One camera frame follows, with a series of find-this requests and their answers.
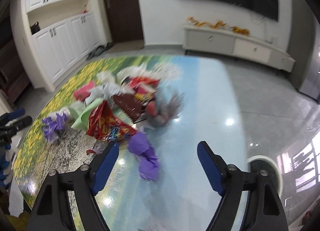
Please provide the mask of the grey slippers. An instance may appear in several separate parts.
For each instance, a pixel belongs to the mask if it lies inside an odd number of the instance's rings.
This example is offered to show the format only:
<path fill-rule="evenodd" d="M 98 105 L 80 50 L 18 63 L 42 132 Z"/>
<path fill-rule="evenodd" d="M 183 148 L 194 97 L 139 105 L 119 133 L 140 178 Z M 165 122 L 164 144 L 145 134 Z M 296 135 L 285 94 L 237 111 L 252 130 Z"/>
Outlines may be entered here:
<path fill-rule="evenodd" d="M 100 56 L 101 54 L 103 54 L 104 52 L 108 51 L 109 49 L 111 49 L 114 46 L 113 42 L 108 43 L 105 46 L 98 46 L 95 49 L 93 49 L 87 56 L 87 60 L 90 60 L 96 56 Z"/>

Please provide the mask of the dark red chip bag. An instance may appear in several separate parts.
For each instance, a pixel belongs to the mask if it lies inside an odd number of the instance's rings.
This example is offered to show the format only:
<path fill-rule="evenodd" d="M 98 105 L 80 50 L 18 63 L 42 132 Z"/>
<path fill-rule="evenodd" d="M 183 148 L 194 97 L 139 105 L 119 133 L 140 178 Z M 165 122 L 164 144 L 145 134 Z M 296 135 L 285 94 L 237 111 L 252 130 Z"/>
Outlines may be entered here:
<path fill-rule="evenodd" d="M 133 123 L 146 120 L 145 103 L 134 94 L 117 94 L 112 96 L 114 103 L 132 120 Z"/>

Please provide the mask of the landscape print coffee table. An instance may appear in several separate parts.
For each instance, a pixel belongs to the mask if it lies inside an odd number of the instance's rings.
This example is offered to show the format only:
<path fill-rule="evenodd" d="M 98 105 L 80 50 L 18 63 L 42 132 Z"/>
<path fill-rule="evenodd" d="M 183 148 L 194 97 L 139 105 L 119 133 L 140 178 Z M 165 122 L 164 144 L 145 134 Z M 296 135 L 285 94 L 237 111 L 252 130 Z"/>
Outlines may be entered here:
<path fill-rule="evenodd" d="M 14 177 L 29 206 L 51 169 L 76 170 L 88 163 L 86 152 L 95 140 L 83 130 L 68 128 L 56 143 L 46 141 L 42 119 L 74 102 L 73 92 L 96 79 L 129 66 L 145 65 L 161 73 L 166 99 L 183 95 L 178 114 L 163 127 L 134 123 L 159 159 L 155 181 L 141 178 L 138 157 L 120 146 L 119 157 L 98 206 L 112 230 L 205 230 L 220 201 L 197 157 L 197 145 L 206 141 L 227 163 L 247 170 L 246 141 L 241 116 L 226 66 L 218 59 L 190 56 L 123 56 L 96 59 L 84 65 L 50 97 L 33 91 L 26 113 L 33 117 L 14 163 Z"/>

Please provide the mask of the white plastic bag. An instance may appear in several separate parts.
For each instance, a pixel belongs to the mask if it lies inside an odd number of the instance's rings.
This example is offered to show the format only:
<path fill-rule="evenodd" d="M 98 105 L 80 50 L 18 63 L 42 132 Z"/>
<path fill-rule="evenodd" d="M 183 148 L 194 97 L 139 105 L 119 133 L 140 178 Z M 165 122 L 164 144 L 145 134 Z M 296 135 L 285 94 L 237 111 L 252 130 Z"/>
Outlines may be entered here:
<path fill-rule="evenodd" d="M 116 78 L 119 82 L 122 82 L 127 77 L 146 76 L 152 73 L 151 70 L 147 70 L 147 64 L 143 63 L 139 66 L 132 65 L 122 69 L 117 73 Z"/>

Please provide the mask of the black bag on shelf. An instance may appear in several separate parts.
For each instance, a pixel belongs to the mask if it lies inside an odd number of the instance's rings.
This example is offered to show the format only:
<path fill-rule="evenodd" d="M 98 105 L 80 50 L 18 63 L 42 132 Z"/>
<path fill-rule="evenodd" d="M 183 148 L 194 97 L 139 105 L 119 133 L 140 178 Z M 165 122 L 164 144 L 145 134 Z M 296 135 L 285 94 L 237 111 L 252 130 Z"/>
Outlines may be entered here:
<path fill-rule="evenodd" d="M 40 25 L 39 25 L 39 22 L 35 22 L 32 26 L 30 26 L 30 31 L 31 31 L 31 34 L 34 35 L 35 33 L 39 32 L 40 31 Z"/>

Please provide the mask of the white shoe cabinet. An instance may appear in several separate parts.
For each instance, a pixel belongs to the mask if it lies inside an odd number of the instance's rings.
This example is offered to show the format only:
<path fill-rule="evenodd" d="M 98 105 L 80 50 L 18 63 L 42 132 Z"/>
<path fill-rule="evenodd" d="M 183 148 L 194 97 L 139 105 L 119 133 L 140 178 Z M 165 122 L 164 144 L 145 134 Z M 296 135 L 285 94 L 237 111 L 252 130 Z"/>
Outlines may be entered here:
<path fill-rule="evenodd" d="M 37 21 L 41 29 L 32 35 Z M 10 22 L 29 80 L 48 92 L 111 41 L 104 0 L 12 0 Z"/>

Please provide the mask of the white TV console cabinet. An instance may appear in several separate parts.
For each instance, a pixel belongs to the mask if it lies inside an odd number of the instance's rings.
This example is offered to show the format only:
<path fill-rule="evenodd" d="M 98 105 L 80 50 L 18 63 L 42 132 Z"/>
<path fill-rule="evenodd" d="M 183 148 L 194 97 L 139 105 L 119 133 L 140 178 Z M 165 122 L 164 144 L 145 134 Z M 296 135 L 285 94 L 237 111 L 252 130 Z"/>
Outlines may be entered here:
<path fill-rule="evenodd" d="M 223 29 L 185 25 L 183 49 L 242 58 L 286 72 L 292 72 L 295 65 L 295 60 L 277 46 Z"/>

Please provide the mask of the red noodle packet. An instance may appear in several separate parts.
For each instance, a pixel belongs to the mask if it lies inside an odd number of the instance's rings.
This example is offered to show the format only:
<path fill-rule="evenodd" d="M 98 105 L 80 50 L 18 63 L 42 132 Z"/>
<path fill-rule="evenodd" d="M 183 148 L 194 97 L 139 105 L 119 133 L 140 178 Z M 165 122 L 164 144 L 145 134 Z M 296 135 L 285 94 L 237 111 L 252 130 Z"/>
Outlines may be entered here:
<path fill-rule="evenodd" d="M 159 85 L 160 80 L 137 76 L 130 78 L 129 87 L 132 88 L 136 94 L 153 94 Z"/>

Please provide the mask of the green plastic bag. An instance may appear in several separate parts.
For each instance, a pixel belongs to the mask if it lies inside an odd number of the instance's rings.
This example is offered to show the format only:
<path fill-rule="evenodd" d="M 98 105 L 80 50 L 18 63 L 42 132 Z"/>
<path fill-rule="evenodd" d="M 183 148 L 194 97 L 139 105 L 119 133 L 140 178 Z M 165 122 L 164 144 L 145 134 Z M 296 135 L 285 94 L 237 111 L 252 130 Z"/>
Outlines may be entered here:
<path fill-rule="evenodd" d="M 69 107 L 70 114 L 75 119 L 71 128 L 74 130 L 87 131 L 89 127 L 89 116 L 93 110 L 95 110 L 103 102 L 102 98 L 95 99 L 92 103 L 86 106 L 82 111 L 77 111 L 71 106 Z"/>

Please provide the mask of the dark brown entrance door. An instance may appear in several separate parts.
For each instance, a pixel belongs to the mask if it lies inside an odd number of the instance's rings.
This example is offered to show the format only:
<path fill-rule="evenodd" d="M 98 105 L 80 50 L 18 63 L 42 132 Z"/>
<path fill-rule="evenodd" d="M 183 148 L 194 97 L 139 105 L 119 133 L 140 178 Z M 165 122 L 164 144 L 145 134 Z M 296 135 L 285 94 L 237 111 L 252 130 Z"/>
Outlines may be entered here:
<path fill-rule="evenodd" d="M 139 0 L 104 0 L 112 40 L 115 43 L 143 40 Z"/>

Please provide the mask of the pink snack packet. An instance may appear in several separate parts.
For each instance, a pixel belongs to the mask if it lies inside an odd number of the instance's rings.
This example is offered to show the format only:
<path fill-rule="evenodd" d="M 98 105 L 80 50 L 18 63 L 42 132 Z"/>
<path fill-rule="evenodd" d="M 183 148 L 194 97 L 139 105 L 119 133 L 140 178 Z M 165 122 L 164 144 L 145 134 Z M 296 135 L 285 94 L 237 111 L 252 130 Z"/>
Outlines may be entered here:
<path fill-rule="evenodd" d="M 94 81 L 90 81 L 87 84 L 85 84 L 82 87 L 80 87 L 79 89 L 77 89 L 73 93 L 73 97 L 77 101 L 84 101 L 91 94 L 89 90 L 91 90 L 94 87 L 95 87 L 95 82 Z"/>

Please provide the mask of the golden dragon ornament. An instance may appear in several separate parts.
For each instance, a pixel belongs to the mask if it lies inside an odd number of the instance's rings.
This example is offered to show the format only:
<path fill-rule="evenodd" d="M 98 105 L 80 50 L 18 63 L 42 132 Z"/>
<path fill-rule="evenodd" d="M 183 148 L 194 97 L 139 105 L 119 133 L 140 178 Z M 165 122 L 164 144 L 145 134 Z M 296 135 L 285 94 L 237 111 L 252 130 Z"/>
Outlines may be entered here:
<path fill-rule="evenodd" d="M 237 26 L 230 26 L 227 23 L 224 23 L 223 20 L 217 20 L 215 24 L 206 22 L 206 21 L 199 21 L 194 19 L 192 16 L 187 18 L 187 22 L 192 23 L 196 27 L 208 27 L 210 29 L 225 29 L 231 30 L 232 32 L 240 35 L 250 36 L 251 32 L 246 28 L 239 28 Z"/>

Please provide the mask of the purple plastic wrapper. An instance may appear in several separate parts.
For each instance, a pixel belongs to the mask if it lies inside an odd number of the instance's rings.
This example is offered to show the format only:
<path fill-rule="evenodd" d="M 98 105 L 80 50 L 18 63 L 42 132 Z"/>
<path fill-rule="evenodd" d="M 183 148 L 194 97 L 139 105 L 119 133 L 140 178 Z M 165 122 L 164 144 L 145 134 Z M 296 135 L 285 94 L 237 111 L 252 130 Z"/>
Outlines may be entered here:
<path fill-rule="evenodd" d="M 159 161 L 147 136 L 137 132 L 129 140 L 127 149 L 138 157 L 140 177 L 156 181 L 159 176 Z"/>

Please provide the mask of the red snack bag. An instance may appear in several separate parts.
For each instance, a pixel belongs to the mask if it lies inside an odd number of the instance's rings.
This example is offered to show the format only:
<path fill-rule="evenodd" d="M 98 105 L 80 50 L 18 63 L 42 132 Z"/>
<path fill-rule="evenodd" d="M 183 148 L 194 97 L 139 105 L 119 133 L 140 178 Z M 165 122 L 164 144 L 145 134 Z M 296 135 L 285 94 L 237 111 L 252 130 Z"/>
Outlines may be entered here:
<path fill-rule="evenodd" d="M 136 135 L 137 131 L 114 116 L 106 101 L 91 111 L 87 135 L 103 142 L 122 142 Z"/>

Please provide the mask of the grey bag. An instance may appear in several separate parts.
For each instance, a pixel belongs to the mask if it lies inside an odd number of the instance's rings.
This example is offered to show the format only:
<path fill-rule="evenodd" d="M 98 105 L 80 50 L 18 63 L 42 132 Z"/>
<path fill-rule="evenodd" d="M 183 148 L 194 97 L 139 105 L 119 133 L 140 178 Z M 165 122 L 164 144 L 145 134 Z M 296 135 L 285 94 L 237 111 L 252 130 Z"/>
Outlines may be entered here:
<path fill-rule="evenodd" d="M 178 118 L 184 101 L 184 93 L 176 89 L 157 88 L 155 97 L 146 106 L 145 114 L 152 128 L 163 127 L 170 120 Z"/>

